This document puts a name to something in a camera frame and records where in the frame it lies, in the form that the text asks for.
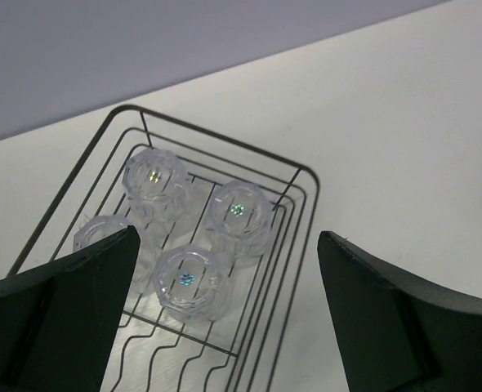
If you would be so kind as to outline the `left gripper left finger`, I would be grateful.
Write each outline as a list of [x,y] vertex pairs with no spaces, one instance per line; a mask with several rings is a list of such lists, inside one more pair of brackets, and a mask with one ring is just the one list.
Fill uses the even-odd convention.
[[98,391],[139,250],[136,229],[0,280],[0,391]]

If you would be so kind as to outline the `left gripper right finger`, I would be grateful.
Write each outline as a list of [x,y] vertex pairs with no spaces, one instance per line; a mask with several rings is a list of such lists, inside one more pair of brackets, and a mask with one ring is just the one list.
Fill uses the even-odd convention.
[[318,258],[351,391],[482,391],[482,299],[383,261],[332,231]]

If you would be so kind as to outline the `clear glass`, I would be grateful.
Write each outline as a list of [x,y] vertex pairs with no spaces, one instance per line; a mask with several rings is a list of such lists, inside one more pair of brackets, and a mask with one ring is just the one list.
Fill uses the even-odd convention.
[[161,253],[157,244],[149,239],[147,233],[139,224],[123,215],[94,216],[87,220],[74,235],[72,250],[73,252],[79,252],[84,248],[94,247],[98,242],[103,242],[102,245],[96,246],[99,250],[108,248],[108,252],[115,251],[115,244],[118,240],[115,238],[115,234],[128,226],[136,229],[140,240],[129,289],[130,296],[138,296],[146,290],[154,272],[155,263]]
[[152,283],[160,305],[181,323],[215,322],[230,305],[227,268],[215,254],[194,244],[163,252]]
[[192,207],[192,183],[182,161],[170,150],[146,148],[131,156],[122,178],[135,222],[154,235],[166,235]]
[[261,188],[232,180],[212,193],[205,233],[212,251],[228,267],[246,269],[258,263],[269,242],[272,206]]

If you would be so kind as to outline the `clear glass back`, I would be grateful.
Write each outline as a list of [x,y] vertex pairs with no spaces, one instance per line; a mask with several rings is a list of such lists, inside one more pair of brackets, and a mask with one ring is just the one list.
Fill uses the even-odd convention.
[[269,242],[272,206],[261,188],[232,180],[212,193],[205,233],[212,251],[228,267],[246,269],[258,263]]

